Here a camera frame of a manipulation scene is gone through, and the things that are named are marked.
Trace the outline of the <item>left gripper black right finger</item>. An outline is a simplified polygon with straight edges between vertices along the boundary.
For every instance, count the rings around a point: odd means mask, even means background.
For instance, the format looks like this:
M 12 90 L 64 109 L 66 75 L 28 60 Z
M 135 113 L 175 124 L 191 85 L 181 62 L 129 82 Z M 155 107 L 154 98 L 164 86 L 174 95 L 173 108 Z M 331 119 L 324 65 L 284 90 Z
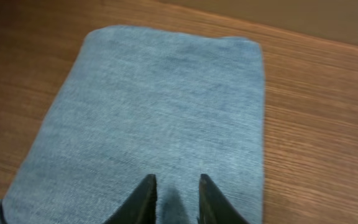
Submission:
M 249 224 L 208 174 L 200 176 L 199 211 L 199 224 Z

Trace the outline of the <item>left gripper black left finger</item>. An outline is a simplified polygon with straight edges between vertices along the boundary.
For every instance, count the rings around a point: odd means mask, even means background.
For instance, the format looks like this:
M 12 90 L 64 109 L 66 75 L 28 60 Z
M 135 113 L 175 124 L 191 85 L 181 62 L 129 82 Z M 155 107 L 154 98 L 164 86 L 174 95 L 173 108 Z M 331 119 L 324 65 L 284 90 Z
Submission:
M 147 174 L 126 201 L 103 224 L 155 224 L 157 180 Z

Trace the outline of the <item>blue cloth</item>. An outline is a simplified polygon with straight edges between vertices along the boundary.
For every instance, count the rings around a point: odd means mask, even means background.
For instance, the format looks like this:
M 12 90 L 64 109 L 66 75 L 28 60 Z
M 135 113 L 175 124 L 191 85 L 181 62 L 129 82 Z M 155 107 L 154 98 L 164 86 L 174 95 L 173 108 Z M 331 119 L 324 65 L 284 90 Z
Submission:
M 102 223 L 147 174 L 158 223 L 200 220 L 201 174 L 261 223 L 264 99 L 256 42 L 94 30 L 0 201 L 0 223 Z

